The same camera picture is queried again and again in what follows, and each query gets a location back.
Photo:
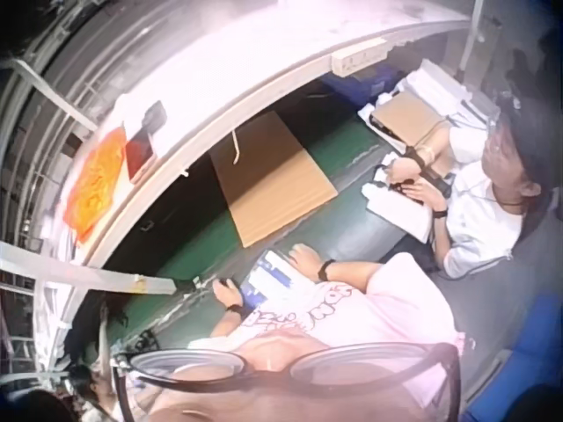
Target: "white shirt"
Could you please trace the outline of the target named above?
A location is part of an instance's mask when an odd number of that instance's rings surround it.
[[[443,265],[450,277],[461,277],[498,258],[509,258],[522,229],[523,217],[501,208],[491,180],[483,172],[480,159],[485,141],[483,130],[450,130],[454,156],[460,164],[466,164],[452,186],[446,221],[452,244]]]
[[[319,283],[307,295],[264,302],[228,337],[196,340],[189,347],[232,351],[262,332],[296,326],[331,347],[463,343],[440,290],[411,255],[400,253],[371,277],[365,295],[345,283]],[[382,366],[397,370],[397,362],[391,360]],[[433,367],[406,387],[426,406],[444,376],[441,367]]]

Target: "eyeglasses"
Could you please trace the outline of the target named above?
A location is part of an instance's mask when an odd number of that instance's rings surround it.
[[[113,375],[125,422],[135,422],[132,409],[150,413],[157,396],[167,390],[227,393],[275,387],[308,397],[346,397],[398,387],[427,371],[435,371],[443,380],[432,399],[433,410],[439,409],[445,417],[442,420],[456,421],[461,394],[459,358],[457,349],[449,344],[335,347],[302,356],[281,372],[253,370],[234,353],[163,350],[119,355]],[[446,383],[450,385],[447,392]]]

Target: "green surface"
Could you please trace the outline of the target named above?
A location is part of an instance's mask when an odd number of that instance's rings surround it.
[[[321,170],[334,180],[343,174],[348,166],[365,151],[377,144],[378,138],[370,132],[355,115],[355,110],[336,96],[328,98],[288,98],[275,107],[276,112],[286,123],[296,138],[309,151]],[[282,249],[287,249],[294,242],[306,242],[316,245],[326,233],[335,231],[335,223],[344,214],[349,215],[351,208],[361,207],[360,186],[345,192],[320,208],[313,216],[301,224],[290,236],[279,242]],[[243,250],[234,222],[226,209],[198,236],[189,239],[170,258],[158,272],[159,276],[192,279],[205,275],[206,271],[218,262],[232,257]],[[139,331],[148,325],[155,315],[170,303],[170,296],[140,295],[128,303],[125,311],[129,318],[128,328],[112,324],[109,331],[111,340],[124,338],[132,331]],[[202,310],[181,318],[174,323],[180,333],[161,339],[163,346],[182,345],[183,339],[192,337],[197,332],[208,332],[220,315],[220,308],[211,306],[207,312]]]

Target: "eyeglass frame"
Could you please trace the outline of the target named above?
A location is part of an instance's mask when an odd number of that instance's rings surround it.
[[[412,365],[411,367],[372,382],[362,382],[348,385],[319,385],[297,380],[291,374],[291,368],[295,366],[295,364],[302,360],[306,360],[313,355],[317,354],[319,356],[326,356],[328,353],[335,355],[338,353],[343,354],[354,350],[357,351],[358,347],[367,349],[370,346],[418,346],[427,354],[419,362]],[[216,353],[215,351],[200,349],[167,350],[178,350],[179,352]],[[151,385],[155,385],[163,389],[172,389],[186,393],[221,393],[233,390],[244,390],[257,386],[287,388],[290,384],[292,389],[306,389],[306,393],[308,395],[313,394],[315,397],[342,397],[344,395],[353,396],[357,394],[365,394],[366,391],[377,391],[378,389],[385,389],[394,385],[400,385],[405,381],[413,379],[415,376],[421,375],[425,371],[438,364],[442,365],[444,371],[446,372],[445,381],[450,383],[450,408],[446,421],[456,422],[459,415],[461,401],[461,370],[459,364],[459,355],[457,348],[448,343],[439,343],[436,345],[420,345],[410,343],[368,343],[361,345],[334,347],[323,351],[305,354],[304,356],[301,356],[289,363],[282,371],[279,372],[256,370],[249,371],[248,369],[251,366],[248,361],[242,356],[239,356],[235,353],[219,352],[222,355],[230,354],[236,356],[243,363],[243,367],[236,374],[218,380],[210,381],[186,381],[163,378],[157,375],[147,374],[146,372],[139,370],[130,363],[131,359],[133,359],[134,357],[146,353],[157,353],[157,351],[143,353],[121,353],[115,357],[116,363],[113,364],[113,379],[115,383],[115,390],[117,392],[118,402],[121,408],[121,413],[123,414],[125,422],[135,422],[128,402],[126,376],[124,374],[125,372],[130,371],[137,372],[139,375],[136,378],[143,382],[147,382]],[[441,395],[442,393],[443,388],[441,388],[440,392],[437,395]]]

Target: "cardboard box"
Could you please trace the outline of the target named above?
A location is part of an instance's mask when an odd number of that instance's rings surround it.
[[[412,147],[424,144],[439,127],[451,127],[432,107],[408,91],[399,93],[371,115],[394,137]],[[452,167],[453,159],[447,149],[430,166],[441,177],[446,176]]]
[[[338,194],[275,112],[237,129],[236,164],[229,138],[211,150],[211,159],[244,247]]]

